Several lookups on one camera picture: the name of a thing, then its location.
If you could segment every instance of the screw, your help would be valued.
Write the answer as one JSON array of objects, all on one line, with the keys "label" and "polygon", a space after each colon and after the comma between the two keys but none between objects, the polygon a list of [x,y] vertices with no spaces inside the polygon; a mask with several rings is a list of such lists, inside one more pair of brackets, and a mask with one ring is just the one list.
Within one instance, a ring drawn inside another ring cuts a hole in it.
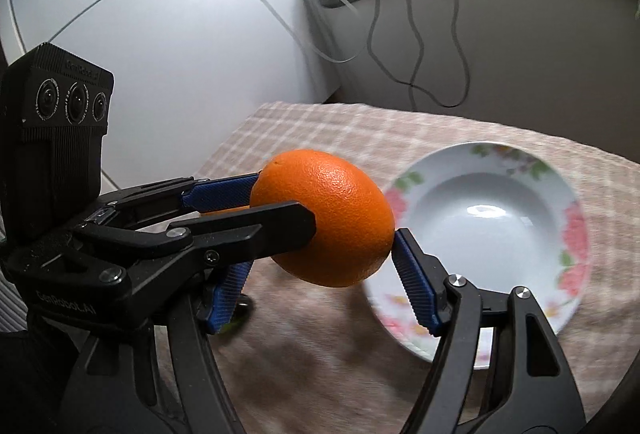
[{"label": "screw", "polygon": [[524,286],[517,286],[515,289],[516,297],[520,299],[528,299],[531,297],[531,290],[529,288],[525,288]]},{"label": "screw", "polygon": [[204,253],[204,260],[208,265],[213,266],[220,260],[220,255],[215,250],[207,250]]},{"label": "screw", "polygon": [[449,284],[456,287],[465,286],[466,279],[462,277],[462,275],[455,273],[453,275],[449,275]]},{"label": "screw", "polygon": [[177,227],[174,229],[169,229],[166,231],[166,236],[167,237],[182,237],[184,234],[187,233],[187,229],[184,227]]},{"label": "screw", "polygon": [[102,270],[100,274],[100,282],[101,283],[112,283],[113,281],[117,281],[122,275],[122,268],[113,267],[107,268],[106,270]]}]

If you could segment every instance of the white plate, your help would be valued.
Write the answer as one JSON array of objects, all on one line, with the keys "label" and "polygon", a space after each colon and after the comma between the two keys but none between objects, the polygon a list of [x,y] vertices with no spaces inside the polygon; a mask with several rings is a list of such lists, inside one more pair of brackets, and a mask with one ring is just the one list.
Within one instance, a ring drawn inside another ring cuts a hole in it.
[{"label": "white plate", "polygon": [[[408,228],[449,273],[504,293],[528,287],[556,333],[574,314],[590,272],[584,214],[544,161],[500,143],[460,143],[419,160],[385,195],[396,228]],[[364,286],[384,327],[433,360],[438,339],[415,320],[391,257]],[[489,365],[492,334],[480,332],[476,369]]]}]

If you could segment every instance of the green leaf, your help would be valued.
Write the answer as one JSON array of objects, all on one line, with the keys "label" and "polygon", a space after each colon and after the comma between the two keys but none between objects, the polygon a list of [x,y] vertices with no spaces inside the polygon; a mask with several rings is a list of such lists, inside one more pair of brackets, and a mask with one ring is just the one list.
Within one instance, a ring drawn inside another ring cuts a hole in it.
[{"label": "green leaf", "polygon": [[474,145],[474,147],[471,150],[471,152],[473,154],[479,154],[482,157],[485,157],[487,154],[489,154],[489,153],[487,153],[486,146],[483,143],[478,143],[478,144]]},{"label": "green leaf", "polygon": [[538,181],[540,179],[540,175],[543,172],[547,172],[551,170],[551,168],[542,160],[537,160],[532,166],[529,172],[533,176],[533,179]]},{"label": "green leaf", "polygon": [[424,183],[424,178],[420,175],[419,172],[410,172],[407,174],[407,177],[415,183],[415,185],[420,185],[420,183]]},{"label": "green leaf", "polygon": [[409,184],[406,182],[404,178],[398,178],[396,180],[396,188],[398,188],[401,192],[406,192],[409,188]]},{"label": "green leaf", "polygon": [[549,167],[545,162],[543,162],[541,159],[539,159],[534,165],[538,166],[538,170],[540,172],[548,172],[551,170],[551,167]]},{"label": "green leaf", "polygon": [[565,268],[570,268],[574,265],[574,260],[571,258],[571,255],[569,255],[569,252],[567,252],[566,250],[563,250],[562,254],[560,254],[560,264]]}]

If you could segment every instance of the table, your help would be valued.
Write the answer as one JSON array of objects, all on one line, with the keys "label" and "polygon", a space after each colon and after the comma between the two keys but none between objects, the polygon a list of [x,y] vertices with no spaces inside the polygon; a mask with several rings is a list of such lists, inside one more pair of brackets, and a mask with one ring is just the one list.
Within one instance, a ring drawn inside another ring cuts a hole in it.
[{"label": "table", "polygon": [[[446,115],[362,104],[261,106],[197,177],[255,172],[275,154],[310,148],[354,163],[381,187],[425,154],[460,141],[503,141],[544,158],[578,192],[593,270],[560,341],[588,417],[607,400],[640,348],[640,166],[565,138]],[[430,364],[399,346],[361,285],[329,289],[254,264],[244,291],[257,304],[238,335],[211,345],[250,434],[397,434]],[[463,419],[478,411],[484,371]]]}]

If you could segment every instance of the orange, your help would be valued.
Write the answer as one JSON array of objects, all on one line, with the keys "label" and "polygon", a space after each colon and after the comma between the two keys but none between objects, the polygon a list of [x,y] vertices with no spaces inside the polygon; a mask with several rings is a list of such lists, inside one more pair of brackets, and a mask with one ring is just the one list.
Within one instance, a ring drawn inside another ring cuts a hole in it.
[{"label": "orange", "polygon": [[260,172],[250,206],[290,200],[316,216],[316,235],[306,247],[273,256],[299,279],[351,286],[375,273],[391,251],[391,208],[369,176],[348,161],[309,149],[275,156]]},{"label": "orange", "polygon": [[214,210],[213,212],[201,212],[201,216],[215,216],[216,214],[224,214],[226,212],[236,212],[238,210],[244,210],[249,208],[249,205],[245,207],[234,207],[232,209]]}]

